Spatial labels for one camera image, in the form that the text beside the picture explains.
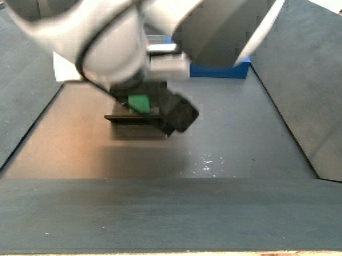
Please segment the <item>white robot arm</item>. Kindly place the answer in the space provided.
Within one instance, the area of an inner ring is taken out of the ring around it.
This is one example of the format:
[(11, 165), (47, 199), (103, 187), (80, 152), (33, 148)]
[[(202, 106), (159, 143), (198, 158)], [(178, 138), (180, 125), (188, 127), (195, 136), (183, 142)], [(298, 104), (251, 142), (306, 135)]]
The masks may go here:
[(255, 51), (285, 0), (4, 0), (24, 33), (98, 84), (158, 80), (147, 30), (196, 65), (238, 65)]

